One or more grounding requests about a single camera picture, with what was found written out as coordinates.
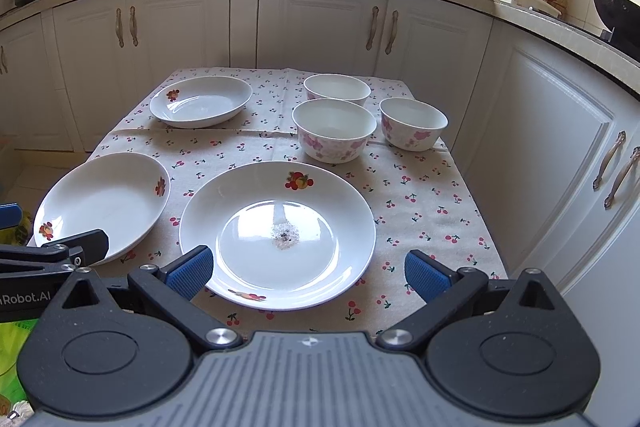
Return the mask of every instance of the bowl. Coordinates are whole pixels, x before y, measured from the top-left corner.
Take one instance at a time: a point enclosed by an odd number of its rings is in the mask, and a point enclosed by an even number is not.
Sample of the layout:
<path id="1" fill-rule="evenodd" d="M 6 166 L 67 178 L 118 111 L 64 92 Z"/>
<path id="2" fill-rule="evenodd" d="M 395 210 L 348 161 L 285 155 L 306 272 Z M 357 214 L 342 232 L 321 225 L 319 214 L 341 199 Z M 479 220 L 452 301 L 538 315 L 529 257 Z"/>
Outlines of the bowl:
<path id="1" fill-rule="evenodd" d="M 412 98 L 387 98 L 380 102 L 380 113 L 386 140 L 405 151 L 430 149 L 449 124 L 441 111 Z"/>
<path id="2" fill-rule="evenodd" d="M 156 159 L 135 152 L 94 158 L 73 169 L 49 191 L 36 213 L 38 247 L 102 229 L 109 237 L 103 264 L 127 253 L 158 221 L 171 176 Z"/>
<path id="3" fill-rule="evenodd" d="M 201 129 L 230 120 L 245 106 L 253 90 L 232 76 L 196 76 L 163 87 L 151 99 L 154 117 L 178 129 Z"/>
<path id="4" fill-rule="evenodd" d="M 324 163 L 345 163 L 357 158 L 376 119 L 359 105 L 335 98 L 307 100 L 293 110 L 298 142 L 303 151 Z"/>
<path id="5" fill-rule="evenodd" d="M 315 74 L 305 80 L 306 99 L 337 98 L 364 105 L 371 88 L 362 80 L 345 74 Z"/>
<path id="6" fill-rule="evenodd" d="M 207 288 L 236 304 L 299 310 L 334 299 L 367 269 L 369 205 L 347 181 L 296 162 L 249 163 L 203 185 L 180 220 L 180 248 L 207 245 Z"/>

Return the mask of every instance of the table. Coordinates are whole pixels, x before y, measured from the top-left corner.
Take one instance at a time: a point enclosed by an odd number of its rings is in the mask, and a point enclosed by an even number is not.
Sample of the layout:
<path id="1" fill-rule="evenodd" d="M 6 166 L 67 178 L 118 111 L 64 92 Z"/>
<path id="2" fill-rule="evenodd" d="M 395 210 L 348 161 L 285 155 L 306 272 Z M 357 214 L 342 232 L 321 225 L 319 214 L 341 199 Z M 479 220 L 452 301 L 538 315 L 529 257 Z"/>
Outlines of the table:
<path id="1" fill-rule="evenodd" d="M 153 94 L 171 83 L 204 74 L 236 76 L 253 88 L 252 99 L 233 120 L 213 128 L 184 130 L 156 120 L 148 108 Z M 167 206 L 149 235 L 132 251 L 97 268 L 104 277 L 125 275 L 135 266 L 164 266 L 180 256 L 180 217 L 194 193 L 229 169 L 251 162 L 288 160 L 328 169 L 350 182 L 371 207 L 376 248 L 363 277 L 346 293 L 312 309 L 258 311 L 208 290 L 193 302 L 242 334 L 253 330 L 352 331 L 380 333 L 424 305 L 404 279 L 404 256 L 414 248 L 452 269 L 476 266 L 494 279 L 506 274 L 491 237 L 460 172 L 441 140 L 433 150 L 410 153 L 385 142 L 378 103 L 412 97 L 394 80 L 361 77 L 371 87 L 367 109 L 378 119 L 361 157 L 330 166 L 306 156 L 296 140 L 293 108 L 306 96 L 296 70 L 178 70 L 134 108 L 98 145 L 91 158 L 138 152 L 158 159 L 171 175 Z"/>

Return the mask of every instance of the kitchen cabinet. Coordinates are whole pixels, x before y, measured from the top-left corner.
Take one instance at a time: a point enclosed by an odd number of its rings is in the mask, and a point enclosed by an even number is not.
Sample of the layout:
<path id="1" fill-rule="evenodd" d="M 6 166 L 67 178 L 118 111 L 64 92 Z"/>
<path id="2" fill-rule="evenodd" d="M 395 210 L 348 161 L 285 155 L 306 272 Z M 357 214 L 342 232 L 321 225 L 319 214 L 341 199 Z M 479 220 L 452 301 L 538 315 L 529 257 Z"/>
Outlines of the kitchen cabinet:
<path id="1" fill-rule="evenodd" d="M 126 6 L 126 0 L 78 0 L 53 10 L 66 92 L 88 152 L 141 99 Z"/>
<path id="2" fill-rule="evenodd" d="M 591 262 L 638 198 L 640 169 L 632 168 L 612 208 L 604 208 L 640 146 L 639 122 L 640 102 L 608 78 L 494 23 L 453 156 L 508 273 L 541 268 L 562 291 Z M 626 141 L 594 190 L 621 131 Z"/>
<path id="3" fill-rule="evenodd" d="M 629 427 L 638 423 L 637 265 L 640 203 L 598 252 L 591 269 L 565 293 L 564 299 L 598 350 L 602 370 L 586 415 L 596 425 Z"/>
<path id="4" fill-rule="evenodd" d="M 47 62 L 40 15 L 0 34 L 0 134 L 22 149 L 71 150 Z"/>
<path id="5" fill-rule="evenodd" d="M 258 68 L 373 75 L 387 0 L 260 0 Z"/>
<path id="6" fill-rule="evenodd" d="M 440 0 L 389 0 L 375 76 L 402 80 L 449 119 L 452 148 L 476 83 L 492 19 Z"/>
<path id="7" fill-rule="evenodd" d="M 175 70 L 229 65 L 229 0 L 79 0 L 53 14 L 86 151 Z"/>
<path id="8" fill-rule="evenodd" d="M 175 70 L 229 66 L 229 0 L 126 0 L 138 100 Z"/>

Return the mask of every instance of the cabinet handle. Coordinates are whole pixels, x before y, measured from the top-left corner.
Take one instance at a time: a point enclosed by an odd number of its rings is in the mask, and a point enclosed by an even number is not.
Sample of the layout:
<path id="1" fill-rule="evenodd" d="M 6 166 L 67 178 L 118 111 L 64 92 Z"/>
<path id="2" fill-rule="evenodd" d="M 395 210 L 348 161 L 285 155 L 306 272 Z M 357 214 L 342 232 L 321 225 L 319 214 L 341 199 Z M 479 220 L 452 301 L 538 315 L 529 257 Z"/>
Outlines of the cabinet handle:
<path id="1" fill-rule="evenodd" d="M 609 196 L 607 196 L 607 198 L 604 200 L 604 208 L 606 208 L 607 210 L 609 210 L 611 208 L 611 205 L 613 205 L 613 198 L 616 197 L 616 191 L 620 188 L 620 185 L 622 185 L 622 181 L 625 179 L 625 176 L 631 170 L 633 164 L 638 162 L 638 160 L 640 160 L 640 147 L 636 147 L 634 149 L 629 163 L 627 163 L 622 169 L 620 169 L 620 172 L 618 173 L 615 181 L 613 181 L 611 192 L 609 193 Z"/>
<path id="2" fill-rule="evenodd" d="M 367 41 L 367 51 L 371 51 L 373 46 L 373 39 L 376 38 L 376 32 L 378 31 L 378 13 L 380 9 L 377 6 L 373 7 L 373 17 L 371 19 L 371 29 L 369 30 L 369 40 Z"/>
<path id="3" fill-rule="evenodd" d="M 124 39 L 122 38 L 122 10 L 118 8 L 116 10 L 116 35 L 118 36 L 118 42 L 120 47 L 124 47 Z"/>
<path id="4" fill-rule="evenodd" d="M 618 147 L 620 147 L 625 141 L 626 141 L 626 132 L 620 131 L 618 133 L 618 137 L 616 138 L 616 142 L 613 144 L 613 147 L 609 149 L 609 152 L 607 152 L 606 155 L 604 155 L 604 158 L 602 159 L 602 163 L 600 164 L 600 170 L 598 171 L 598 175 L 596 176 L 596 179 L 594 179 L 593 181 L 593 190 L 598 190 L 600 188 L 600 182 L 602 181 L 602 176 L 604 175 L 604 171 L 607 169 L 607 165 L 609 165 L 609 162 L 611 161 L 611 159 L 613 158 L 613 155 L 618 150 Z"/>
<path id="5" fill-rule="evenodd" d="M 136 7 L 129 8 L 129 32 L 133 39 L 133 45 L 138 45 L 138 20 L 136 19 Z"/>
<path id="6" fill-rule="evenodd" d="M 396 35 L 398 34 L 398 10 L 394 10 L 392 19 L 393 23 L 391 25 L 391 35 L 389 35 L 389 42 L 386 45 L 385 50 L 385 53 L 387 55 L 391 53 L 391 49 L 393 48 L 394 42 L 396 41 Z"/>

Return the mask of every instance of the plate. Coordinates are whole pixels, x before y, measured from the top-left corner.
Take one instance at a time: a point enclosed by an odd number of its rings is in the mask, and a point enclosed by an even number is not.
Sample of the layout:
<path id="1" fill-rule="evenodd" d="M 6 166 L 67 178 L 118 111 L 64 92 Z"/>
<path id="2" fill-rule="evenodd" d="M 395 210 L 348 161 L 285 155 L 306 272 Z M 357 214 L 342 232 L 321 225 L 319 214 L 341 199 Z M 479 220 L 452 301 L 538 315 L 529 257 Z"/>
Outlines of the plate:
<path id="1" fill-rule="evenodd" d="M 109 251 L 95 264 L 106 263 L 145 238 L 166 206 L 170 186 L 168 172 L 150 156 L 117 152 L 88 161 L 56 183 L 40 204 L 36 245 L 102 229 Z"/>
<path id="2" fill-rule="evenodd" d="M 200 129 L 230 120 L 245 106 L 253 90 L 232 76 L 196 76 L 158 91 L 149 110 L 165 124 Z"/>
<path id="3" fill-rule="evenodd" d="M 369 205 L 343 179 L 295 162 L 224 172 L 191 198 L 180 248 L 208 246 L 207 287 L 250 308 L 309 308 L 350 288 L 369 266 L 376 229 Z"/>

